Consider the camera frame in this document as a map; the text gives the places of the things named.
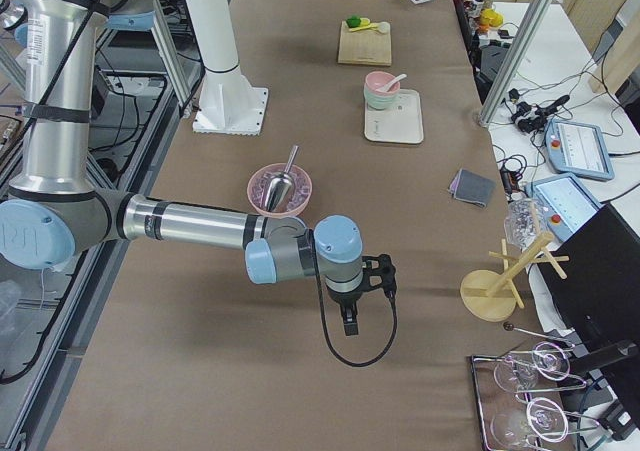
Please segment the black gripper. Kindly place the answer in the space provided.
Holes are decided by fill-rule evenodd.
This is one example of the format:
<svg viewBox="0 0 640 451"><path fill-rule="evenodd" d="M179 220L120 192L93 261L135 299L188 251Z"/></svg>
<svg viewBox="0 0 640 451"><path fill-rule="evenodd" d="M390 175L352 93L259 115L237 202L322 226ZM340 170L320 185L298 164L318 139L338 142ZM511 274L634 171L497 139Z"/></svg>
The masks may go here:
<svg viewBox="0 0 640 451"><path fill-rule="evenodd" d="M325 276L329 296L340 305L344 333L347 337L359 334L356 303L363 294L382 290L390 302L395 302L397 293L395 273L396 268L391 256L381 254L363 256L361 269L351 281L340 283L331 281L328 276Z"/></svg>

